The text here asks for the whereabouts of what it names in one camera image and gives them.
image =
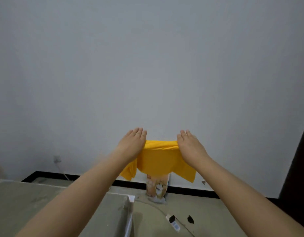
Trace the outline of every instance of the electrical outlet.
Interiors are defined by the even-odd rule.
[[[54,156],[53,156],[53,162],[54,162],[55,164],[62,162],[61,156],[59,156],[59,155],[54,155]]]

